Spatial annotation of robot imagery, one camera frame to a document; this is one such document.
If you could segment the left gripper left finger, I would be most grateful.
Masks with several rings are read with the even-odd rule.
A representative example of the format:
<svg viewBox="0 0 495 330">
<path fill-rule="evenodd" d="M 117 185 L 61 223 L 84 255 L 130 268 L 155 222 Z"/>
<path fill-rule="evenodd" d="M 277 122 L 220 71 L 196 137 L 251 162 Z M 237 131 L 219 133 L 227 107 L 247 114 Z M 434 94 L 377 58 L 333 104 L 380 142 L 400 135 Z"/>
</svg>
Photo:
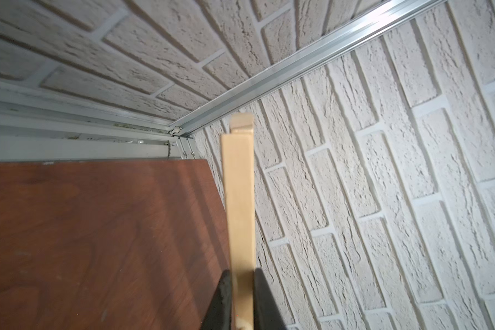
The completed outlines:
<svg viewBox="0 0 495 330">
<path fill-rule="evenodd" d="M 231 330 L 232 324 L 232 276 L 227 269 L 214 291 L 200 330 Z"/>
</svg>

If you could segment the wooden easel frame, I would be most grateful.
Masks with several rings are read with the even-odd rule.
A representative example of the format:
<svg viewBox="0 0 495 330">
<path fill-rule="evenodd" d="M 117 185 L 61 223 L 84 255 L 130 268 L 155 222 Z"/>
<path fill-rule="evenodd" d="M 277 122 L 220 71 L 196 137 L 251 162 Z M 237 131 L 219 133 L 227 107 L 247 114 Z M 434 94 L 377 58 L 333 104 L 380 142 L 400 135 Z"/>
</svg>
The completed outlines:
<svg viewBox="0 0 495 330">
<path fill-rule="evenodd" d="M 232 307 L 236 329 L 254 329 L 254 116 L 238 113 L 221 136 Z"/>
</svg>

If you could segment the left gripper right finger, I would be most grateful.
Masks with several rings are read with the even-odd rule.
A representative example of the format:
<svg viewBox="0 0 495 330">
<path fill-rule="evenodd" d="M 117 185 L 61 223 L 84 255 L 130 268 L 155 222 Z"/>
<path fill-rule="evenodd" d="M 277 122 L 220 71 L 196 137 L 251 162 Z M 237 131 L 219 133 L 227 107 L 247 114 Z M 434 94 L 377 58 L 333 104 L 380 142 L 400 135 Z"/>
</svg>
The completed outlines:
<svg viewBox="0 0 495 330">
<path fill-rule="evenodd" d="M 283 317 L 261 268 L 254 271 L 254 329 L 286 330 Z"/>
</svg>

